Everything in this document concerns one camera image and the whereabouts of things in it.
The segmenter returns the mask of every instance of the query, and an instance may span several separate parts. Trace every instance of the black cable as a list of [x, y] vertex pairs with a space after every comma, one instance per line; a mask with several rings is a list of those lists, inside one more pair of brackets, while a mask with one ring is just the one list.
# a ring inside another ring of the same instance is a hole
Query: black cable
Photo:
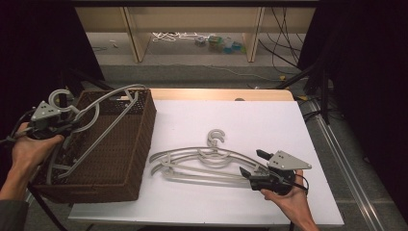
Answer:
[[271, 9], [272, 9], [273, 16], [275, 17], [276, 23], [277, 23], [278, 26], [279, 26], [279, 30], [280, 30], [280, 34], [279, 34], [279, 35], [283, 35], [283, 37], [285, 38], [286, 42], [288, 43], [288, 45], [289, 45], [290, 48], [291, 48], [291, 53], [292, 53], [292, 55], [293, 55], [293, 59], [297, 62], [298, 57], [297, 57], [297, 55], [295, 54], [295, 52], [293, 51], [293, 47], [292, 47], [292, 44], [291, 44], [291, 40], [289, 39], [288, 25], [287, 25], [287, 23], [286, 23], [286, 10], [287, 10], [287, 8], [283, 8], [283, 9], [282, 9], [282, 11], [283, 11], [283, 21], [282, 21], [282, 25], [281, 25], [281, 23], [279, 22], [278, 17], [276, 16], [275, 10], [274, 10], [273, 8], [271, 8]]
[[51, 218], [51, 220], [54, 222], [54, 224], [61, 231], [67, 231], [67, 229], [60, 223], [60, 221], [57, 219], [57, 217], [55, 217], [55, 215], [52, 213], [51, 209], [48, 207], [48, 205], [45, 203], [45, 201], [39, 195], [36, 188], [34, 188], [31, 183], [28, 183], [27, 189], [30, 191], [30, 193], [33, 195], [33, 197], [36, 199], [36, 201], [38, 202], [38, 204], [42, 208], [42, 210], [45, 212], [45, 214], [47, 214], [47, 216], [49, 218]]
[[299, 36], [298, 33], [296, 33], [296, 36], [297, 36], [297, 38], [300, 40], [300, 42], [302, 42], [302, 44], [303, 44], [304, 42], [303, 42], [302, 38], [300, 38], [300, 36]]
[[267, 33], [267, 36], [268, 36], [268, 38], [269, 38], [270, 41], [272, 41], [274, 44], [276, 44], [276, 45], [278, 45], [278, 46], [280, 46], [280, 47], [284, 47], [284, 48], [288, 48], [288, 49], [293, 49], [293, 50], [296, 50], [296, 51], [300, 51], [300, 50], [297, 49], [297, 48], [292, 48], [292, 47], [290, 47], [290, 46], [282, 45], [282, 44], [280, 44], [279, 42], [273, 40], [273, 39], [270, 37], [269, 33]]
[[8, 141], [9, 141], [9, 142], [15, 142], [15, 141], [14, 141], [14, 136], [15, 136], [15, 133], [17, 132], [18, 128], [20, 127], [20, 124], [23, 122], [23, 120], [24, 120], [24, 118], [25, 118], [26, 116], [29, 116], [30, 114], [32, 114], [32, 113], [35, 112], [35, 111], [36, 111], [36, 109], [32, 109], [32, 110], [26, 112], [26, 113], [17, 121], [17, 123], [16, 123], [15, 126], [13, 127], [12, 132], [11, 132], [4, 140], [1, 140], [1, 141], [0, 141], [0, 145], [3, 145], [4, 143], [6, 143], [6, 142], [8, 142]]
[[95, 225], [95, 224], [90, 224], [89, 226], [88, 226], [88, 228], [86, 229], [86, 231], [90, 231], [90, 229], [93, 227], [93, 225]]
[[307, 114], [302, 115], [302, 116], [303, 116], [303, 118], [304, 118], [304, 117], [306, 117], [306, 116], [313, 115], [313, 114], [315, 114], [315, 113], [320, 113], [320, 111], [313, 111], [313, 112], [307, 113]]
[[305, 187], [305, 192], [306, 192], [306, 194], [309, 192], [309, 181], [306, 179], [306, 177], [304, 177], [304, 176], [302, 176], [302, 175], [299, 175], [299, 174], [295, 174], [295, 176], [298, 176], [298, 177], [301, 177], [304, 181], [306, 181], [306, 185], [307, 185], [307, 187]]
[[289, 231], [294, 231], [294, 223], [291, 222], [291, 224], [289, 225]]
[[[282, 31], [281, 31], [281, 33], [279, 33], [278, 39], [277, 39], [276, 41], [279, 41], [281, 35], [282, 35]], [[276, 46], [277, 46], [277, 43], [275, 43], [275, 45], [273, 46], [273, 51], [267, 49], [267, 51], [269, 51], [269, 52], [272, 54], [272, 66], [273, 66], [273, 68], [274, 68], [276, 71], [278, 71], [278, 72], [280, 72], [280, 73], [283, 73], [283, 74], [292, 74], [292, 73], [289, 73], [289, 72], [286, 72], [286, 71], [281, 71], [281, 70], [279, 70], [279, 69], [276, 67], [276, 65], [275, 65], [275, 56], [278, 56], [278, 55], [275, 53]], [[294, 67], [296, 67], [294, 64], [292, 64], [292, 63], [289, 62], [289, 61], [287, 61], [287, 63], [288, 63], [288, 64], [291, 64], [291, 65], [294, 66]]]
[[258, 41], [259, 41], [259, 43], [261, 43], [261, 45], [262, 45], [268, 52], [270, 52], [272, 55], [277, 56], [279, 59], [285, 61], [285, 62], [288, 63], [289, 65], [291, 65], [291, 66], [297, 68], [297, 66], [296, 66], [295, 64], [291, 63], [290, 61], [286, 60], [286, 59], [283, 58], [282, 56], [276, 54], [274, 51], [271, 51], [269, 48], [267, 48], [267, 47], [261, 42], [260, 39], [258, 39]]
[[299, 185], [299, 184], [297, 184], [297, 183], [295, 183], [295, 182], [287, 182], [287, 183], [291, 184], [292, 186], [295, 186], [295, 187], [298, 187], [298, 188], [302, 189], [302, 190], [305, 191], [306, 193], [309, 191], [308, 188], [306, 188], [306, 187], [304, 187], [304, 186], [302, 186], [302, 185]]
[[309, 121], [310, 118], [312, 118], [313, 116], [317, 116], [317, 115], [319, 115], [320, 113], [321, 113], [321, 111], [315, 111], [315, 112], [311, 112], [311, 113], [308, 113], [308, 114], [304, 115], [303, 117], [307, 116], [307, 117], [304, 119], [304, 120], [305, 120], [305, 123], [307, 123], [307, 121]]

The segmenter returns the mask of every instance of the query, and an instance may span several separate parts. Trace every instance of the wrist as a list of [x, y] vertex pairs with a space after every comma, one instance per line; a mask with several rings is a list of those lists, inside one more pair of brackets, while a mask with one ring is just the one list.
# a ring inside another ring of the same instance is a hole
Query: wrist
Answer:
[[0, 199], [24, 200], [31, 173], [29, 168], [12, 167], [0, 191]]
[[302, 231], [319, 231], [318, 226], [312, 219], [303, 221], [302, 223], [298, 224], [298, 227]]
[[37, 165], [33, 164], [33, 161], [25, 158], [16, 158], [13, 160], [12, 168], [10, 172], [18, 174], [21, 178], [30, 179]]

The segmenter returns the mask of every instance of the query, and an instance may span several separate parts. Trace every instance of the floor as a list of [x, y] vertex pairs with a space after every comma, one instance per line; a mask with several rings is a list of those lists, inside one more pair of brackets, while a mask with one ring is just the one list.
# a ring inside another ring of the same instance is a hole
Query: floor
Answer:
[[[238, 34], [217, 34], [241, 42]], [[300, 49], [304, 35], [289, 35], [291, 46]], [[273, 50], [278, 35], [262, 35], [261, 41]], [[112, 87], [145, 84], [149, 88], [213, 88], [213, 89], [271, 89], [299, 72], [290, 64], [271, 55], [258, 46], [254, 63], [248, 63], [241, 51], [233, 54], [215, 53], [208, 47], [198, 47], [193, 40], [176, 38], [174, 41], [151, 41], [142, 63], [134, 63], [128, 38], [123, 34], [89, 34], [89, 41], [101, 65], [106, 83]], [[279, 43], [289, 46], [280, 38]], [[290, 49], [275, 49], [282, 58], [295, 63]], [[300, 80], [289, 87], [293, 96], [303, 96]], [[94, 86], [84, 83], [86, 88]], [[329, 122], [320, 115], [310, 114], [319, 109], [319, 95], [298, 100], [305, 122], [318, 153], [329, 186], [344, 218], [344, 226], [321, 227], [321, 230], [408, 230], [408, 225], [378, 179], [359, 143], [353, 136], [336, 105], [336, 96], [329, 95]], [[199, 227], [140, 227], [125, 224], [80, 223], [67, 219], [67, 205], [47, 202], [57, 218], [68, 230], [268, 230], [249, 228]], [[29, 210], [26, 230], [58, 230], [33, 201]], [[288, 227], [270, 230], [289, 230]]]

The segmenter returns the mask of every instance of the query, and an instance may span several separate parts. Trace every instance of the white table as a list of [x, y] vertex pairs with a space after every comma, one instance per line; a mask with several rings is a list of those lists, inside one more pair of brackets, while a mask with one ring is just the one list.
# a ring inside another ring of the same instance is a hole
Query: white table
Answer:
[[[284, 150], [313, 166], [304, 170], [304, 176], [310, 184], [309, 204], [317, 225], [344, 224], [296, 102], [194, 99], [155, 99], [157, 117], [149, 156], [174, 148], [206, 146], [208, 132], [216, 128], [226, 133], [219, 147], [264, 164], [267, 161], [257, 157], [256, 149]], [[75, 204], [69, 218], [139, 225], [267, 227], [290, 223], [249, 184], [169, 181], [160, 172], [150, 174], [156, 164], [147, 161], [137, 201]], [[237, 165], [225, 170], [239, 172]]]

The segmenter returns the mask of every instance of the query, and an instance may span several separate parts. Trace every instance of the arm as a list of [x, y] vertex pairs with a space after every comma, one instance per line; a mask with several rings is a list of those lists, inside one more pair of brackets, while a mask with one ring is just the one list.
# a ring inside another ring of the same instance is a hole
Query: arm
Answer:
[[[21, 124], [19, 131], [27, 127]], [[36, 141], [21, 137], [13, 147], [13, 164], [0, 191], [0, 230], [23, 230], [28, 203], [24, 201], [26, 187], [38, 165], [49, 155], [63, 136]]]
[[[296, 175], [303, 176], [303, 170], [297, 170]], [[295, 183], [303, 186], [303, 178], [296, 176]], [[310, 212], [306, 192], [298, 187], [286, 195], [278, 195], [269, 190], [261, 190], [265, 200], [273, 201], [297, 227], [301, 230], [319, 230]]]
[[[21, 124], [19, 131], [27, 127]], [[0, 192], [0, 200], [24, 200], [26, 187], [37, 166], [49, 155], [54, 146], [63, 141], [63, 136], [36, 141], [26, 136], [17, 140], [13, 147], [13, 164]]]

